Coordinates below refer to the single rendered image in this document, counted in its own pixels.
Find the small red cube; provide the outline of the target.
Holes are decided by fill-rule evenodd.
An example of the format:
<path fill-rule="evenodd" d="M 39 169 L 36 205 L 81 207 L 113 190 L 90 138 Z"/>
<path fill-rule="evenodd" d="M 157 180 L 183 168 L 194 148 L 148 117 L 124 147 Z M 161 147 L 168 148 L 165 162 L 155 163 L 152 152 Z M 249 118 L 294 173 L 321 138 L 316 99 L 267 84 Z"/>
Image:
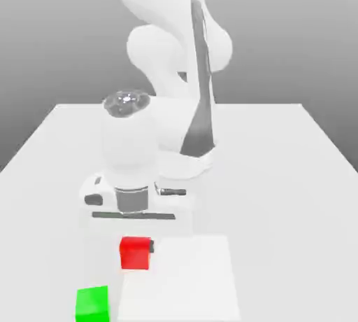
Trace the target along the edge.
<path fill-rule="evenodd" d="M 149 237 L 123 237 L 120 241 L 120 263 L 123 270 L 148 270 L 150 266 Z"/>

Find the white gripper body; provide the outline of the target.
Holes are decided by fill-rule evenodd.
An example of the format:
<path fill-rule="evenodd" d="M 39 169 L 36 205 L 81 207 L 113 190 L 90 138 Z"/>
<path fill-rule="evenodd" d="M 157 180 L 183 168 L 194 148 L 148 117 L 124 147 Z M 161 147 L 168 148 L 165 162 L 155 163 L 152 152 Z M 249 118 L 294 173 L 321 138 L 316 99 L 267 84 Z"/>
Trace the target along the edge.
<path fill-rule="evenodd" d="M 94 218 L 93 211 L 110 211 L 102 206 L 78 202 L 79 226 L 99 236 L 169 237 L 191 235 L 193 232 L 192 200 L 164 200 L 153 204 L 150 213 L 174 214 L 175 219 Z"/>

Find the small green cube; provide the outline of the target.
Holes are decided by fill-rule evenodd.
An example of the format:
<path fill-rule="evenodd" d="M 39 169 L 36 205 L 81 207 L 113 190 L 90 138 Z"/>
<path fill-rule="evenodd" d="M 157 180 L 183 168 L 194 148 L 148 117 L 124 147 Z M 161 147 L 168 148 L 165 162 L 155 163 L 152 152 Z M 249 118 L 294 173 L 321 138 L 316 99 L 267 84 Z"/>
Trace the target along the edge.
<path fill-rule="evenodd" d="M 75 322 L 110 322 L 110 303 L 107 286 L 78 289 Z"/>

